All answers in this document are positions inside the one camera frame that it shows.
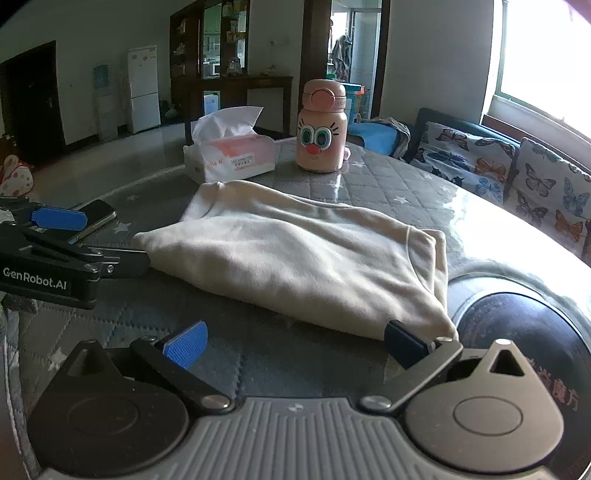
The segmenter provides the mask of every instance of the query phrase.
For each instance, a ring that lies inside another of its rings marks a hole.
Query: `butterfly pattern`
[[[541,228],[542,220],[546,216],[546,213],[548,213],[548,209],[545,207],[530,207],[525,195],[519,190],[515,191],[517,192],[517,202],[519,203],[519,205],[515,207],[515,213],[517,216],[526,220],[530,225]]]
[[[538,177],[537,173],[529,163],[525,164],[525,171],[527,174],[527,178],[525,179],[525,185],[527,185],[527,187],[533,192],[537,190],[540,196],[547,197],[552,187],[556,185],[556,180],[542,180]]]
[[[454,132],[449,128],[444,128],[441,135],[439,135],[435,140],[441,142],[453,142],[458,147],[468,151],[468,137],[465,134]]]
[[[453,177],[451,180],[447,175],[444,175],[443,173],[441,173],[441,170],[439,170],[438,168],[433,167],[431,169],[431,173],[433,175],[435,175],[436,177],[439,177],[440,179],[443,180],[447,180],[450,183],[453,183],[454,185],[457,185],[458,187],[462,186],[462,182],[465,180],[462,177]]]
[[[419,147],[418,150],[417,150],[417,153],[414,156],[414,159],[415,160],[418,160],[421,163],[425,163],[424,153],[425,153],[425,149],[422,148],[422,147]]]
[[[505,151],[505,153],[511,160],[515,158],[515,147],[497,138],[480,138],[476,140],[474,144],[477,147],[488,147],[489,145],[492,145],[494,143],[500,145],[500,147]]]
[[[586,182],[591,183],[591,176],[588,173],[585,173],[580,168],[578,168],[578,166],[569,163],[569,170],[578,175],[582,175]]]
[[[489,182],[487,179],[480,179],[478,185],[474,187],[474,193],[482,198],[490,193],[498,203],[503,202],[503,189],[495,181]]]
[[[425,130],[421,135],[421,143],[429,143],[429,125],[425,124]]]
[[[567,236],[577,244],[579,243],[579,240],[581,240],[583,222],[576,222],[571,225],[568,223],[562,212],[560,212],[560,210],[556,210],[556,224],[554,225],[554,229],[558,233],[562,233],[563,235]]]
[[[552,163],[556,163],[560,159],[560,157],[557,154],[555,154],[553,151],[548,150],[547,148],[542,147],[542,145],[538,145],[537,143],[532,142],[531,149],[533,150],[533,152],[535,154],[542,155],[543,157],[546,157]]]
[[[565,177],[564,178],[564,197],[562,197],[562,203],[567,212],[573,212],[577,217],[583,216],[583,209],[589,201],[591,193],[585,192],[576,195],[572,182]]]
[[[494,177],[501,183],[505,183],[507,180],[507,169],[504,165],[496,166],[494,162],[488,163],[485,158],[479,158],[476,160],[476,167],[474,168],[474,173],[478,173],[481,175],[486,175],[488,173],[492,173]]]
[[[454,155],[451,152],[444,152],[444,151],[433,152],[433,153],[428,153],[427,156],[429,158],[432,158],[433,160],[443,162],[443,163],[450,165],[452,167],[461,168],[462,170],[470,171],[470,167],[468,167],[468,165],[466,165],[466,160],[464,160],[459,155]]]

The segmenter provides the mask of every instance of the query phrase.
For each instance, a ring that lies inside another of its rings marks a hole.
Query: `tissue box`
[[[183,147],[185,173],[195,182],[244,180],[275,170],[279,145],[264,135],[241,135]]]
[[[252,129],[261,112],[259,106],[236,106],[197,120],[194,145],[183,147],[187,175],[197,183],[211,183],[274,170],[279,145]]]

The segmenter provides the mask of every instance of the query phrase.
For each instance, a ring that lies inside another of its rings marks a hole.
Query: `smartphone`
[[[117,212],[115,209],[102,200],[90,202],[88,205],[78,209],[78,211],[84,212],[86,218],[88,218],[88,224],[84,230],[81,232],[72,232],[68,230],[48,229],[43,232],[43,235],[48,235],[56,240],[61,240],[73,245],[117,218]]]

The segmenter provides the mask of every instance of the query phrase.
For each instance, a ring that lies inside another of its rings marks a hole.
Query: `blue pillow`
[[[347,132],[363,138],[364,148],[389,157],[398,144],[398,130],[388,125],[364,122],[350,124]]]

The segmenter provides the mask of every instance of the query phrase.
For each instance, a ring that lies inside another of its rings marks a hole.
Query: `pink water bottle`
[[[351,155],[345,147],[345,87],[334,80],[310,80],[304,86],[302,103],[297,119],[297,164],[317,172],[340,169]]]

